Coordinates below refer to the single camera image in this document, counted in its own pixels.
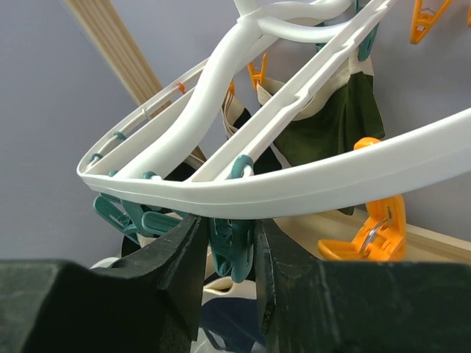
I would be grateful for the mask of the navy blue underwear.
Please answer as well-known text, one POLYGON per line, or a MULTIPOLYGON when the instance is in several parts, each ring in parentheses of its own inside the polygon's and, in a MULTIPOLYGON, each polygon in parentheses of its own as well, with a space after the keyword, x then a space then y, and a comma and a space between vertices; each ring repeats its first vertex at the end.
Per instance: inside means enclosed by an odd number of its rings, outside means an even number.
MULTIPOLYGON (((327 234, 321 215, 277 218, 276 224, 301 247, 319 257, 318 240, 327 234)), ((255 276, 241 283, 216 273, 207 250, 205 285, 197 339, 191 352, 265 352, 266 342, 258 328, 255 276)))

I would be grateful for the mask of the teal clothes peg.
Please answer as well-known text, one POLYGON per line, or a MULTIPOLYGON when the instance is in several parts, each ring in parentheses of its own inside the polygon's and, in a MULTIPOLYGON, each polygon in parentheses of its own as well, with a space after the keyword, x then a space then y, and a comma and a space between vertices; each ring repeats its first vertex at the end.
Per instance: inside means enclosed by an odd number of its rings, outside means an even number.
POLYGON ((243 282, 252 270, 255 222, 252 220, 210 220, 210 247, 216 273, 243 282))

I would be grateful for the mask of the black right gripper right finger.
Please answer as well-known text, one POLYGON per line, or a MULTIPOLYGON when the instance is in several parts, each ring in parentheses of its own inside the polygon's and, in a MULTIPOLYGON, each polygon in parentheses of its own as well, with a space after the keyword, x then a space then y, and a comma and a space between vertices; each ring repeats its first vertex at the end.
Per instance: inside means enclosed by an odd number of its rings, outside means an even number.
POLYGON ((470 267, 319 260, 271 220, 255 225, 268 352, 468 352, 470 267))

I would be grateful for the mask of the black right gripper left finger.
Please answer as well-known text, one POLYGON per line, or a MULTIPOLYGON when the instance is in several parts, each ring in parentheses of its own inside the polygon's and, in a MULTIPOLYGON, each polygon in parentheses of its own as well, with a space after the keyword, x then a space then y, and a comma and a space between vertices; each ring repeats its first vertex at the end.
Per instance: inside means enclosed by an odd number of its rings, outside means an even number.
POLYGON ((3 352, 188 352, 198 335, 208 220, 88 269, 64 260, 1 263, 3 352))

